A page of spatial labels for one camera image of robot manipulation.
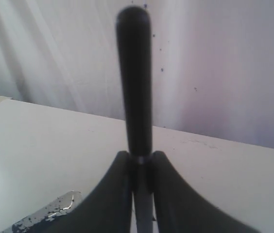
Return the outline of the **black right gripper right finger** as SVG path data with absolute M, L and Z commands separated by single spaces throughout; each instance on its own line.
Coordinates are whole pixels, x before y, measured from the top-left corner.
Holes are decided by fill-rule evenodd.
M 164 152 L 151 155 L 149 172 L 159 232 L 258 232 L 203 198 L 182 178 Z

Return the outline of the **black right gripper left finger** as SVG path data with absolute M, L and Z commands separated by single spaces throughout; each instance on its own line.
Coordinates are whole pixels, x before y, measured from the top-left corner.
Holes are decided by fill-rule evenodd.
M 129 233 L 132 216 L 131 159 L 120 151 L 95 189 L 46 233 Z

